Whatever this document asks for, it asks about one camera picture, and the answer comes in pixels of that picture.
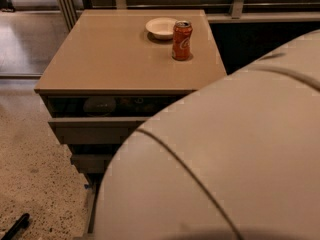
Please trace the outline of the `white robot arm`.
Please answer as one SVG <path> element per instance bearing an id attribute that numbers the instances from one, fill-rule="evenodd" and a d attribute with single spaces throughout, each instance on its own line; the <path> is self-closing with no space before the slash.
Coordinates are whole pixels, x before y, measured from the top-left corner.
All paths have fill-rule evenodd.
<path id="1" fill-rule="evenodd" d="M 320 31 L 140 126 L 103 178 L 95 240 L 320 240 Z"/>

